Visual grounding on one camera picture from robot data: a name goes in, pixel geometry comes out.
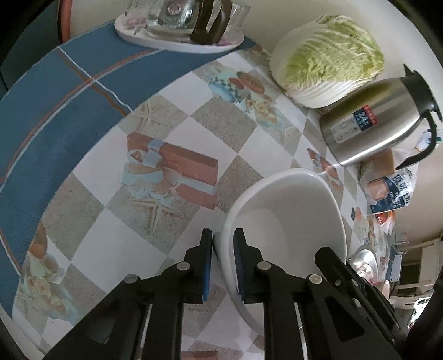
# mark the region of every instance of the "thermos label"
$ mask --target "thermos label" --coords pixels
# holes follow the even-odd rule
[[[369,105],[365,105],[350,116],[331,126],[331,132],[337,144],[340,144],[355,135],[377,124],[377,119]]]

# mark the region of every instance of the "label sticker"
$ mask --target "label sticker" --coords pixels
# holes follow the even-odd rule
[[[414,192],[412,172],[406,168],[401,169],[389,176],[371,181],[368,186],[377,187],[379,197],[374,199],[376,203],[371,205],[373,213],[395,210],[408,206]]]
[[[337,144],[340,144],[355,135],[377,124],[377,119],[369,105],[365,105],[355,113],[331,126],[331,132]]]

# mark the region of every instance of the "checkered tablecloth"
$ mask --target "checkered tablecloth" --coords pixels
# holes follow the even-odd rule
[[[340,207],[348,254],[365,242],[370,213],[357,168],[336,165],[318,115],[281,93],[268,60],[259,47],[239,50],[180,77],[114,126],[66,178],[41,219],[46,256],[28,252],[12,312],[43,352],[126,274],[151,277],[181,261],[203,228],[222,223],[244,190],[277,172],[320,173]],[[214,209],[177,194],[168,202],[137,196],[124,184],[134,133],[216,159]],[[215,256],[209,300],[185,306],[182,350],[263,359],[264,339],[234,308]]]

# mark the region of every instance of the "screw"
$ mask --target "screw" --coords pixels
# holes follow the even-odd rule
[[[323,278],[318,275],[318,274],[312,274],[309,276],[309,281],[312,282],[313,284],[321,284],[323,281]]]
[[[124,277],[123,281],[126,284],[133,284],[138,280],[138,276],[135,274],[128,274]]]
[[[271,264],[268,263],[267,261],[260,261],[260,262],[257,264],[257,267],[258,267],[260,270],[269,270],[269,269],[271,268]]]
[[[191,264],[186,261],[182,261],[177,264],[177,269],[179,269],[180,271],[189,270],[190,267],[191,267]]]

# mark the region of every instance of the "thermos lid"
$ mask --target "thermos lid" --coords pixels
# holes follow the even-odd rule
[[[400,80],[414,99],[420,115],[425,116],[426,112],[435,111],[440,122],[443,122],[440,108],[429,85],[417,71],[411,71],[405,64],[403,64],[403,67],[406,76],[400,78]]]

